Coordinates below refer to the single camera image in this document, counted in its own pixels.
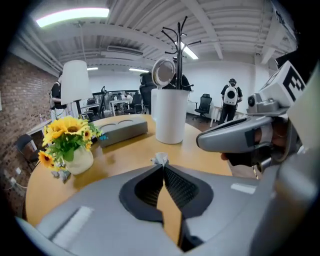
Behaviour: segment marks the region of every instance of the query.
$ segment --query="white cylindrical container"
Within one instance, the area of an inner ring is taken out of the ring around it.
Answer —
[[[177,144],[184,139],[188,95],[188,91],[177,89],[151,91],[151,114],[155,120],[155,137],[158,141]]]
[[[68,162],[64,160],[68,171],[73,174],[81,174],[88,170],[94,163],[94,156],[91,151],[87,151],[84,146],[78,147],[73,152],[73,160]]]

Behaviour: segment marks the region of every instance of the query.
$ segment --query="white ceiling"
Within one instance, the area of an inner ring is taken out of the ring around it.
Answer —
[[[110,13],[103,19],[68,20],[44,28],[35,23],[45,15],[79,7],[107,7]],[[161,33],[162,27],[177,30],[177,22],[185,16],[183,32],[187,36],[183,42],[201,40],[190,46],[199,57],[196,61],[230,59],[238,53],[260,54],[265,64],[295,50],[269,0],[44,0],[17,38],[56,70],[67,61],[84,59],[88,66],[150,69],[173,46]],[[101,55],[108,46],[137,49],[143,56],[132,60],[123,55]]]

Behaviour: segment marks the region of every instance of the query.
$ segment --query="white backpack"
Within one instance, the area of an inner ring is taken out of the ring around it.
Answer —
[[[231,85],[224,92],[224,104],[235,106],[238,102],[238,88]]]

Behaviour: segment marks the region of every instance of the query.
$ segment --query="table lamp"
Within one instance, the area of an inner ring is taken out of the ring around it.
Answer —
[[[64,64],[61,79],[61,104],[75,102],[79,117],[82,118],[79,101],[92,98],[87,63],[71,60]]]

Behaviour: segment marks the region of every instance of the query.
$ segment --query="white wall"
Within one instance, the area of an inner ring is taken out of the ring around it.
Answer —
[[[190,84],[194,84],[189,100],[200,102],[203,94],[210,94],[215,106],[220,107],[221,91],[231,78],[236,80],[242,90],[243,101],[238,105],[238,111],[247,112],[247,97],[253,93],[255,87],[255,66],[252,64],[214,61],[205,63],[185,64],[183,73]]]
[[[124,72],[110,72],[105,75],[94,75],[89,73],[89,83],[92,93],[99,93],[105,86],[107,91],[139,90],[139,73],[131,74]]]

